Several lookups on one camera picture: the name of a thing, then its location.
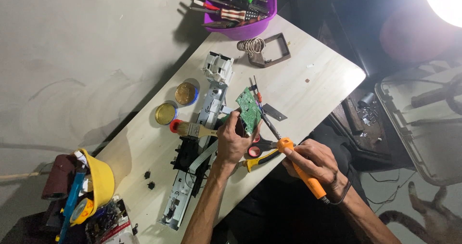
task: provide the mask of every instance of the green circuit board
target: green circuit board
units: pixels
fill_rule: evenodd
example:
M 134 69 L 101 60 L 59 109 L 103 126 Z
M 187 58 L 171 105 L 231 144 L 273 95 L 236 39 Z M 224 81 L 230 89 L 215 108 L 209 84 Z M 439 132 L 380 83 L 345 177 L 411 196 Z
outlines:
M 251 135 L 262 119 L 262 111 L 255 102 L 249 88 L 245 88 L 239 97 L 237 97 L 236 102 L 239 104 L 239 107 L 241 107 L 240 117 L 244 122 L 245 132 Z

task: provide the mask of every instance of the purple basket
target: purple basket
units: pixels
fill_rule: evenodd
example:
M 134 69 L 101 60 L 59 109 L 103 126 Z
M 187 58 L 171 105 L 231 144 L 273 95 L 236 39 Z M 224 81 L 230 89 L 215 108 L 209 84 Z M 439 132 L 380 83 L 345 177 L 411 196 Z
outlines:
M 217 7 L 223 6 L 210 1 L 207 1 L 207 3 L 215 5 Z M 205 29 L 209 32 L 219 32 L 221 34 L 224 34 L 232 40 L 246 40 L 254 38 L 257 35 L 261 34 L 263 31 L 265 31 L 265 29 L 268 27 L 269 21 L 273 19 L 273 17 L 276 15 L 278 8 L 276 0 L 268 0 L 266 7 L 269 9 L 268 17 L 261 21 L 237 28 L 219 29 L 205 27 Z M 204 23 L 210 23 L 219 20 L 221 20 L 221 17 L 219 15 L 205 13 Z

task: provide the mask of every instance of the american flag screwdriver handle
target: american flag screwdriver handle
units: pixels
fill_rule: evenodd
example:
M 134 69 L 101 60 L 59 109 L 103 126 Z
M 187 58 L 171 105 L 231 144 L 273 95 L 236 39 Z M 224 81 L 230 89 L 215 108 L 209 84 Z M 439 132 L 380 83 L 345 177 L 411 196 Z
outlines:
M 220 11 L 221 18 L 228 19 L 231 21 L 242 22 L 249 20 L 254 17 L 258 17 L 257 12 L 252 11 L 237 11 L 237 10 L 226 10 L 221 9 Z

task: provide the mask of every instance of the table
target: table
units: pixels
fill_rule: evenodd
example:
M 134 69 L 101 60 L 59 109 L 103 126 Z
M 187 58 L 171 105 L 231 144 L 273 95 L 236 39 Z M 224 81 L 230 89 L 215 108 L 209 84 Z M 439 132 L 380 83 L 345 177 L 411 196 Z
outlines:
M 282 17 L 274 17 L 260 37 L 280 32 L 286 38 L 292 58 L 265 69 L 250 65 L 246 53 L 237 50 L 236 41 L 211 33 L 159 93 L 96 156 L 113 170 L 115 194 L 124 199 L 131 222 L 138 224 L 140 243 L 179 243 L 199 200 L 200 193 L 191 198 L 178 231 L 156 222 L 167 205 L 178 172 L 172 169 L 170 161 L 176 156 L 175 149 L 181 140 L 168 126 L 156 123 L 154 113 L 160 104 L 175 100 L 176 87 L 186 80 L 199 84 L 199 99 L 191 106 L 180 107 L 178 118 L 192 121 L 193 114 L 200 112 L 209 88 L 200 69 L 209 51 L 235 59 L 234 78 L 226 94 L 227 106 L 238 107 L 235 99 L 251 85 L 250 77 L 255 75 L 263 103 L 269 103 L 288 117 L 282 122 L 273 119 L 275 127 L 282 136 L 296 143 L 365 79 L 366 75 L 355 64 Z M 266 126 L 262 126 L 261 134 L 275 140 Z M 254 167 L 251 173 L 239 168 L 228 180 L 218 218 L 225 217 L 283 158 L 284 155 L 280 155 Z M 147 170 L 151 171 L 151 178 L 145 180 Z M 156 188 L 150 190 L 149 181 L 155 182 Z

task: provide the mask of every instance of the lamp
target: lamp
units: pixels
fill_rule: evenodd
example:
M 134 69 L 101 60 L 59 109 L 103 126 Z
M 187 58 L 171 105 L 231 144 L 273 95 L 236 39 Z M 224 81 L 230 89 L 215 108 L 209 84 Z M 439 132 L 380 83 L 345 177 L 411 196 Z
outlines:
M 431 9 L 444 21 L 462 27 L 462 0 L 427 0 Z

